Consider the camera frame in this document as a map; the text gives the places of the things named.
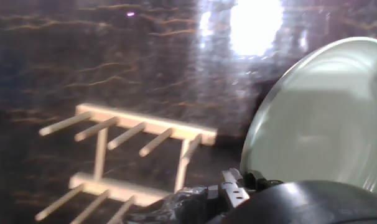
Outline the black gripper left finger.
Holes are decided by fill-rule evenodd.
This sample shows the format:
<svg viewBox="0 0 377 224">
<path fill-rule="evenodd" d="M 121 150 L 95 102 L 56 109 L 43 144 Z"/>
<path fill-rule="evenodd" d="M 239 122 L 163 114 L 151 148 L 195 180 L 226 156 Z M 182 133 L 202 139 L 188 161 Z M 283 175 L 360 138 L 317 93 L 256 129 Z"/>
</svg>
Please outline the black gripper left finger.
<svg viewBox="0 0 377 224">
<path fill-rule="evenodd" d="M 204 224 L 223 212 L 219 187 L 183 188 L 124 215 L 124 224 Z"/>
</svg>

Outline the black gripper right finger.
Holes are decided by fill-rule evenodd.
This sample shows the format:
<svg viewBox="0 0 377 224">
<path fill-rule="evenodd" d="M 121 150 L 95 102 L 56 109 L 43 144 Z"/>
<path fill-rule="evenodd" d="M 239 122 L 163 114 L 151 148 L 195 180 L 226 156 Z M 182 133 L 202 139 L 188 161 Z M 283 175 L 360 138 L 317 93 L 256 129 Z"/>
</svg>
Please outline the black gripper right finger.
<svg viewBox="0 0 377 224">
<path fill-rule="evenodd" d="M 241 175 L 239 170 L 231 168 L 222 172 L 224 182 L 220 184 L 228 207 L 233 209 L 256 193 L 283 184 L 281 180 L 267 180 L 260 171 L 252 170 Z"/>
</svg>

